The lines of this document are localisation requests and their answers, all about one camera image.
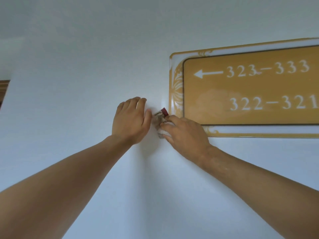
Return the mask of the person's right hand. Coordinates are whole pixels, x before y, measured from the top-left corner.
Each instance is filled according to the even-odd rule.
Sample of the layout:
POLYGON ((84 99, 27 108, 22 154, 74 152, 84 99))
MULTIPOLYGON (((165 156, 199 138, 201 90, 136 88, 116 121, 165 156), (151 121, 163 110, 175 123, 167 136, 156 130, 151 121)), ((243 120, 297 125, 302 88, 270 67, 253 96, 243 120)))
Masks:
POLYGON ((166 120, 175 125, 161 124, 161 128, 169 132, 174 140, 172 147, 184 158, 200 166, 213 147, 202 126, 193 120, 174 115, 167 116, 166 120))

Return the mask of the person's left hand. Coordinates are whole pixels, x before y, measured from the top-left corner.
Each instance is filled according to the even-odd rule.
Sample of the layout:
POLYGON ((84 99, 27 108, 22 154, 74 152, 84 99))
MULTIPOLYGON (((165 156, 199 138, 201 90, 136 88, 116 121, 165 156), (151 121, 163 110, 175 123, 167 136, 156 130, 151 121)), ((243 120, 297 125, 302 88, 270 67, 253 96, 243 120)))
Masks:
POLYGON ((146 112, 146 98, 140 98, 135 110, 128 109, 131 99, 124 102, 122 111, 115 113, 112 136, 125 141, 130 146, 138 144, 148 132, 143 132, 143 121, 146 112))

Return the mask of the white cloth with red edge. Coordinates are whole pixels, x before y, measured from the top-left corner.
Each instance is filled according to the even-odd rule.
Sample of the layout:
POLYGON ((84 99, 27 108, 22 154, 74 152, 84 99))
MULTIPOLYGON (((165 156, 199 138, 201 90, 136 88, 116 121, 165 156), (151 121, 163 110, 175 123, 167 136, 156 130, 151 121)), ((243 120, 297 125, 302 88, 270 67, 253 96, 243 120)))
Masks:
POLYGON ((160 139, 164 139, 164 136, 172 137, 171 134, 161 128, 161 124, 168 123, 172 126, 175 126, 174 123, 166 120, 166 117, 169 116, 167 110, 165 108, 162 108, 155 114, 153 114, 152 117, 152 125, 155 127, 157 131, 157 135, 160 139))

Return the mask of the person's right forearm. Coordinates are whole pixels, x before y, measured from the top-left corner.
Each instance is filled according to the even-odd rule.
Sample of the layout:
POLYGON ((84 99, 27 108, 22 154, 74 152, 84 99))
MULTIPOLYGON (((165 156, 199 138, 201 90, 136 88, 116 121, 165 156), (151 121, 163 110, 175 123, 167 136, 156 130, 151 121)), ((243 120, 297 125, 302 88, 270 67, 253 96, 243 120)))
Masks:
POLYGON ((319 239, 319 191, 208 145, 198 166, 285 239, 319 239))

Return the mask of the person's left forearm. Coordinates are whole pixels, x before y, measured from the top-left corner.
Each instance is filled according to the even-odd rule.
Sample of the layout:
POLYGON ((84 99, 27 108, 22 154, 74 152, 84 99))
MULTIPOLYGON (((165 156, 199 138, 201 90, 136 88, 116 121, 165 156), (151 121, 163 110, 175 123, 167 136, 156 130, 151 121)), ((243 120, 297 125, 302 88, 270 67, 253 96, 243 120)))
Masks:
POLYGON ((108 136, 0 192, 0 239, 62 239, 138 141, 108 136))

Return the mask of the gold wall direction sign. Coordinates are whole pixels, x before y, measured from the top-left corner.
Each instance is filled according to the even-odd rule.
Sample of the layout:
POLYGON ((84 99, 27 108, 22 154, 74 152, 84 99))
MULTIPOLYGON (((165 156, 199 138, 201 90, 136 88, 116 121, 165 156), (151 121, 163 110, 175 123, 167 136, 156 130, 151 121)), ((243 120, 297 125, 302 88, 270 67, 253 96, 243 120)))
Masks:
POLYGON ((168 109, 209 137, 319 139, 319 38, 175 52, 168 109))

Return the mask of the brown wooden door frame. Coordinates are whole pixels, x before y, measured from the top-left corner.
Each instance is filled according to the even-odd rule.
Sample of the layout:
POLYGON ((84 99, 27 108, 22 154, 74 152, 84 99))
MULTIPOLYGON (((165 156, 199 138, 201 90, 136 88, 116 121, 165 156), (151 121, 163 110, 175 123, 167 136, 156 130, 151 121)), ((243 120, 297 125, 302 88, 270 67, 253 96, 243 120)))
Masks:
POLYGON ((10 80, 0 80, 0 109, 6 95, 10 80))

